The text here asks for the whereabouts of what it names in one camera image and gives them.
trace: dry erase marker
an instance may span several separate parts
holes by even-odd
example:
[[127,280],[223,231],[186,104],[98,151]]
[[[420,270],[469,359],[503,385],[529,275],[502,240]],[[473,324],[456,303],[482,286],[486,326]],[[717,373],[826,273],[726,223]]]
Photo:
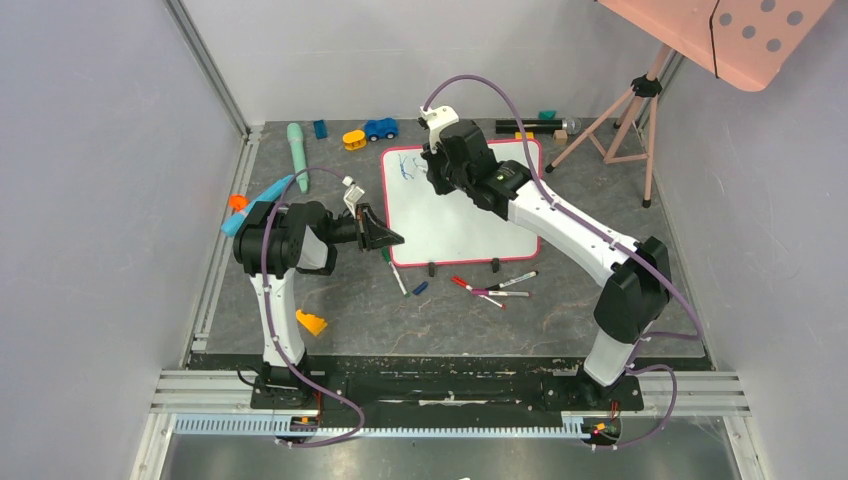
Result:
[[383,258],[386,260],[386,263],[388,263],[389,266],[392,267],[392,273],[395,274],[395,278],[398,281],[398,285],[400,285],[400,291],[403,292],[403,296],[408,297],[409,292],[406,291],[406,286],[404,286],[403,280],[400,279],[400,274],[397,272],[397,268],[395,267],[395,264],[392,263],[392,259],[389,256],[389,248],[388,247],[383,248]]
[[510,285],[515,285],[515,284],[516,284],[516,283],[518,283],[518,282],[523,282],[524,280],[527,280],[528,278],[533,278],[533,277],[535,277],[535,276],[536,276],[536,275],[538,275],[538,274],[539,274],[539,271],[538,271],[538,270],[533,270],[533,271],[532,271],[532,272],[530,272],[530,273],[525,273],[524,275],[522,275],[522,276],[520,276],[520,277],[515,277],[515,278],[513,278],[512,280],[507,280],[507,281],[505,281],[504,283],[499,283],[499,284],[497,284],[497,285],[492,285],[491,287],[487,288],[486,290],[500,290],[500,289],[502,289],[502,288],[506,288],[506,287],[508,287],[508,286],[510,286]]
[[530,292],[508,292],[505,290],[483,290],[475,288],[471,290],[474,295],[483,295],[485,297],[530,297]]
[[[459,285],[460,287],[462,287],[462,288],[464,288],[464,289],[468,290],[469,292],[472,292],[472,294],[473,294],[473,290],[474,290],[474,289],[473,289],[473,288],[471,288],[471,286],[470,286],[470,285],[468,285],[468,283],[466,283],[466,281],[465,281],[465,280],[463,280],[463,279],[461,279],[461,278],[459,278],[459,277],[457,277],[457,276],[453,276],[453,277],[451,278],[451,281],[452,281],[453,283],[455,283],[455,284]],[[495,305],[497,305],[497,306],[498,306],[498,308],[500,308],[500,309],[506,310],[506,307],[505,307],[502,303],[496,302],[496,301],[492,300],[491,298],[489,298],[489,297],[485,297],[485,296],[483,296],[483,295],[476,295],[476,296],[477,296],[477,297],[482,298],[483,300],[488,300],[488,301],[490,301],[490,302],[494,303],[494,304],[495,304]]]

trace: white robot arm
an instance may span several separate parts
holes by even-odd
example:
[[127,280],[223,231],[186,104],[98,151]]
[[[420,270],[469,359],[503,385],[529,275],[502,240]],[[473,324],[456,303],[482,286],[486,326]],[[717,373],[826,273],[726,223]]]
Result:
[[623,375],[639,337],[662,312],[670,295],[634,260],[563,215],[546,196],[671,278],[666,247],[653,237],[643,244],[613,231],[563,200],[544,181],[537,185],[523,164],[497,161],[480,128],[473,121],[461,120],[451,107],[422,108],[419,123],[429,130],[422,157],[427,160],[427,179],[436,194],[457,189],[465,192],[477,207],[547,240],[603,288],[595,308],[600,330],[578,374],[591,380],[595,394],[604,396]]

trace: yellow block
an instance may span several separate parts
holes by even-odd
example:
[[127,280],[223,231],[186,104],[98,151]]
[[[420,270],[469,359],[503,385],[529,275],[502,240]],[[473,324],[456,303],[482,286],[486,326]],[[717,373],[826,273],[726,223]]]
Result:
[[362,130],[347,132],[342,136],[342,143],[344,143],[346,150],[357,150],[362,148],[365,146],[365,132]]
[[312,315],[311,313],[303,313],[303,310],[295,312],[295,316],[297,317],[297,321],[309,330],[309,333],[316,337],[327,327],[327,322],[323,318]]

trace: white marker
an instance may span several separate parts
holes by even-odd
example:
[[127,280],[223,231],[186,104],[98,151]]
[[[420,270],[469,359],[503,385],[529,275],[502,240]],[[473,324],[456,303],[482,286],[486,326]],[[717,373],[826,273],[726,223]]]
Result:
[[500,290],[500,289],[502,289],[502,288],[506,288],[506,287],[508,287],[508,286],[510,286],[510,285],[515,285],[515,284],[516,284],[516,283],[518,283],[518,282],[523,282],[524,280],[527,280],[528,278],[533,278],[533,277],[535,277],[535,276],[536,276],[536,275],[538,275],[538,274],[539,274],[539,271],[538,271],[538,270],[533,270],[533,271],[532,271],[532,272],[530,272],[530,273],[525,273],[524,275],[522,275],[522,276],[520,276],[520,277],[513,278],[512,280],[507,280],[507,281],[505,281],[504,283],[499,283],[499,284],[497,284],[497,285],[492,285],[491,287],[487,288],[486,290]]
[[388,249],[388,247],[383,248],[383,258],[384,258],[384,259],[386,259],[386,263],[388,263],[388,264],[389,264],[389,266],[390,266],[390,267],[392,267],[392,273],[394,273],[394,274],[395,274],[395,278],[396,278],[396,279],[397,279],[397,281],[398,281],[398,285],[400,285],[400,291],[401,291],[401,292],[403,292],[403,296],[404,296],[404,297],[408,297],[408,296],[409,296],[409,292],[407,292],[407,291],[406,291],[406,286],[403,284],[403,280],[401,280],[401,278],[400,278],[400,274],[398,273],[397,268],[395,267],[395,264],[394,264],[394,263],[392,263],[392,259],[391,259],[391,257],[389,256],[389,249]]

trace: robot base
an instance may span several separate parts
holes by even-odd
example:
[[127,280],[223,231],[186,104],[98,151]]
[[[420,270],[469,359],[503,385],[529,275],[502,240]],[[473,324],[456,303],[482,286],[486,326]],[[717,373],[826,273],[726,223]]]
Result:
[[[309,367],[304,355],[298,369],[308,372]],[[259,375],[253,384],[253,396],[250,408],[256,410],[280,410],[291,408],[307,408],[316,404],[312,388],[304,384],[288,368],[272,367],[263,363]]]

